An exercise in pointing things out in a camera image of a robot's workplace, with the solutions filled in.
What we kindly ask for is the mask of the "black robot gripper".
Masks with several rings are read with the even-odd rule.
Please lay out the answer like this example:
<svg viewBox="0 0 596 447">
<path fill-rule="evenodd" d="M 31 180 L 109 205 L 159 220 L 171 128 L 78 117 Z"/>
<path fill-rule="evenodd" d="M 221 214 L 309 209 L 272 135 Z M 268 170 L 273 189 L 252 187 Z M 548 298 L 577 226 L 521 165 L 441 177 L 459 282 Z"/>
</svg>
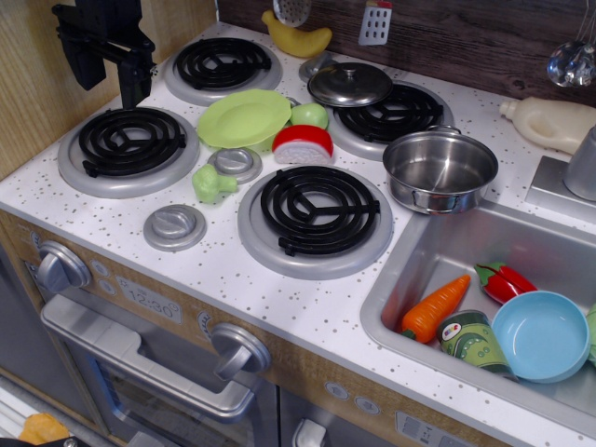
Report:
<svg viewBox="0 0 596 447">
<path fill-rule="evenodd" d="M 122 106 L 133 109 L 152 88 L 155 44 L 140 28 L 139 1 L 76 1 L 56 4 L 59 39 L 74 78 L 91 90 L 106 78 L 105 63 L 117 68 Z"/>
</svg>

